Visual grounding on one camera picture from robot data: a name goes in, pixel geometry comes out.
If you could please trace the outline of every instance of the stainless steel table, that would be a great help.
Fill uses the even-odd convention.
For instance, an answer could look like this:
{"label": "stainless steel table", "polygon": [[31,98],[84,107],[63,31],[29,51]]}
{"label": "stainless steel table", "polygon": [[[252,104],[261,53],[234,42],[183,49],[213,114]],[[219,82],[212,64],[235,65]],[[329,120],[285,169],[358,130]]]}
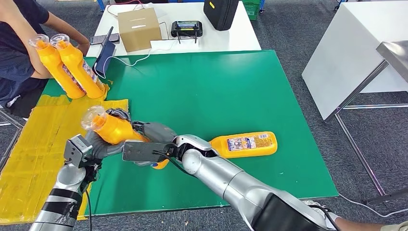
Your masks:
{"label": "stainless steel table", "polygon": [[377,65],[377,67],[361,82],[361,84],[340,104],[334,117],[339,122],[343,131],[345,132],[348,140],[350,141],[355,153],[363,164],[370,179],[375,185],[380,196],[371,198],[366,201],[367,204],[378,204],[383,201],[388,201],[402,197],[408,194],[408,185],[406,188],[386,193],[381,184],[377,180],[373,170],[368,165],[363,153],[358,148],[356,142],[348,131],[346,125],[341,119],[339,113],[343,109],[372,109],[372,108],[396,108],[396,107],[408,107],[408,103],[399,104],[376,104],[376,105],[349,105],[350,102],[371,82],[377,77],[377,75],[384,70],[388,65],[391,65],[406,81],[408,81],[408,41],[396,41],[396,42],[382,42],[377,47],[377,52],[383,57],[383,60]]}

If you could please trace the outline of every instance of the yellow bottle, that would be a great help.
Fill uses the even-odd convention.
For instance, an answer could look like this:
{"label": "yellow bottle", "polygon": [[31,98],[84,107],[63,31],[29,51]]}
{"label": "yellow bottle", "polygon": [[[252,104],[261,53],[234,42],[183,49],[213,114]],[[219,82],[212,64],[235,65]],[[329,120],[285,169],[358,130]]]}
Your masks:
{"label": "yellow bottle", "polygon": [[104,95],[105,86],[82,57],[82,52],[72,46],[65,34],[52,36],[51,45],[60,53],[61,60],[85,90],[88,97],[96,99]]}
{"label": "yellow bottle", "polygon": [[275,134],[270,131],[219,136],[210,144],[224,158],[271,155],[278,149]]}
{"label": "yellow bottle", "polygon": [[[81,125],[85,130],[95,131],[102,139],[110,144],[118,144],[124,140],[150,140],[133,130],[129,121],[114,117],[106,113],[102,106],[92,106],[81,119]],[[162,169],[168,163],[164,160],[160,163],[152,163],[155,169]]]}
{"label": "yellow bottle", "polygon": [[42,64],[44,64],[69,98],[78,99],[85,95],[85,92],[74,76],[63,64],[57,49],[51,46],[48,36],[38,34],[30,39],[29,44],[36,48]]}

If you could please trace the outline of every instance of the green table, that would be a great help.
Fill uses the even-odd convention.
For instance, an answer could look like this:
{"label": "green table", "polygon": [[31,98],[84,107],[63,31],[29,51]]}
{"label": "green table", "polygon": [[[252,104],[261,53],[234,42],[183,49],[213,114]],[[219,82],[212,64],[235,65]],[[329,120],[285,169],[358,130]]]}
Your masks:
{"label": "green table", "polygon": [[[107,100],[129,99],[133,119],[161,122],[208,141],[272,131],[278,140],[275,154],[232,162],[298,198],[338,195],[274,51],[151,55],[134,68],[112,60],[106,74],[114,81]],[[62,92],[50,81],[43,93]],[[120,155],[104,159],[90,198],[95,215],[227,205],[171,164],[155,170],[124,162]]]}

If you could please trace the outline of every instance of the yellow plastic sheet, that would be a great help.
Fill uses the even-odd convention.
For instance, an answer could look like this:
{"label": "yellow plastic sheet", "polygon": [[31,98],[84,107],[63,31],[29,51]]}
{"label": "yellow plastic sheet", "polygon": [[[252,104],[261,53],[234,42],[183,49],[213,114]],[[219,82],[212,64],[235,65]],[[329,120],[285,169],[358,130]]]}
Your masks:
{"label": "yellow plastic sheet", "polygon": [[[103,99],[40,98],[0,175],[0,224],[35,220],[64,164],[66,140],[85,135],[80,119],[89,107],[128,109],[128,100]],[[78,219],[85,219],[86,202],[84,196]]]}

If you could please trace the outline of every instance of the bottle cap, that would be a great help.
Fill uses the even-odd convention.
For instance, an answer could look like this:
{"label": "bottle cap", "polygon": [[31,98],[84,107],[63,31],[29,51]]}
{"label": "bottle cap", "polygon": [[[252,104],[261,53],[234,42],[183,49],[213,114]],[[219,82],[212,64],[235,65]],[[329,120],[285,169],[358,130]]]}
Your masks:
{"label": "bottle cap", "polygon": [[85,130],[99,130],[105,124],[107,115],[102,106],[92,106],[82,117],[81,126]]}
{"label": "bottle cap", "polygon": [[51,37],[51,45],[57,49],[64,49],[69,44],[69,37],[66,34],[57,34]]}
{"label": "bottle cap", "polygon": [[50,38],[43,34],[37,34],[34,38],[30,39],[28,43],[38,50],[41,50],[49,46]]}

